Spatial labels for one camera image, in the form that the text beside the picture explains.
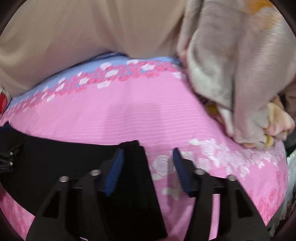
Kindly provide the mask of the pink rose bedsheet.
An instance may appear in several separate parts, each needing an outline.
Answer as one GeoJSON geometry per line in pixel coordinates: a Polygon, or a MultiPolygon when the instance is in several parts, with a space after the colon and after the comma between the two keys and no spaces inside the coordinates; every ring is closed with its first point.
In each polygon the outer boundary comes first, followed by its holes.
{"type": "MultiPolygon", "coordinates": [[[[29,136],[59,142],[144,147],[167,237],[185,240],[195,199],[182,191],[173,150],[212,176],[234,175],[267,226],[284,200],[287,163],[282,142],[245,148],[227,137],[168,58],[137,60],[111,54],[51,76],[14,98],[1,117],[29,136]]],[[[26,239],[34,215],[1,185],[1,209],[26,239]]],[[[215,240],[220,197],[213,197],[209,240],[215,240]]]]}

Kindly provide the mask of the white cartoon face pillow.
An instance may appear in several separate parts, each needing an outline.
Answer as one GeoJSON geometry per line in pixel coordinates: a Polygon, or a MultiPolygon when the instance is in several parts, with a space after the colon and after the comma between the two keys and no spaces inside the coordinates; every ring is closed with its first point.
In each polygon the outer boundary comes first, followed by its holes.
{"type": "Polygon", "coordinates": [[[10,94],[7,92],[6,89],[0,86],[0,114],[2,114],[6,110],[10,102],[11,102],[10,94]]]}

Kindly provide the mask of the beige quilt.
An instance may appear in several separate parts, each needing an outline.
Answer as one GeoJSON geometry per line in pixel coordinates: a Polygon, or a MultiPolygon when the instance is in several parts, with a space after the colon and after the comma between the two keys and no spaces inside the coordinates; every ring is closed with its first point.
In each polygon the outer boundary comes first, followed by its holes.
{"type": "Polygon", "coordinates": [[[1,1],[1,87],[19,96],[105,52],[174,56],[185,1],[1,1]]]}

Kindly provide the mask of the floral crumpled blanket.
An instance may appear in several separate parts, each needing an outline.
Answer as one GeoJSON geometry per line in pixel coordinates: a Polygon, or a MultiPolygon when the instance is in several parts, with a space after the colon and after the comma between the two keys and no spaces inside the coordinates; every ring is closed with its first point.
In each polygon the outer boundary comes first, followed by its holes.
{"type": "Polygon", "coordinates": [[[235,142],[268,148],[295,129],[280,100],[295,79],[295,35],[271,1],[188,1],[177,53],[235,142]]]}

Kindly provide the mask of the black pants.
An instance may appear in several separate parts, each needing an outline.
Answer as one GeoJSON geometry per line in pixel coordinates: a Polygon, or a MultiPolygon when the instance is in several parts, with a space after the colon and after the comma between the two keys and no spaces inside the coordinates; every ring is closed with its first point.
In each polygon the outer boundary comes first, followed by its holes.
{"type": "Polygon", "coordinates": [[[115,190],[100,206],[108,240],[167,237],[147,156],[138,141],[113,146],[59,142],[26,135],[8,123],[1,127],[2,138],[21,140],[22,146],[14,170],[1,173],[1,185],[34,218],[60,177],[80,178],[122,149],[124,163],[115,190]]]}

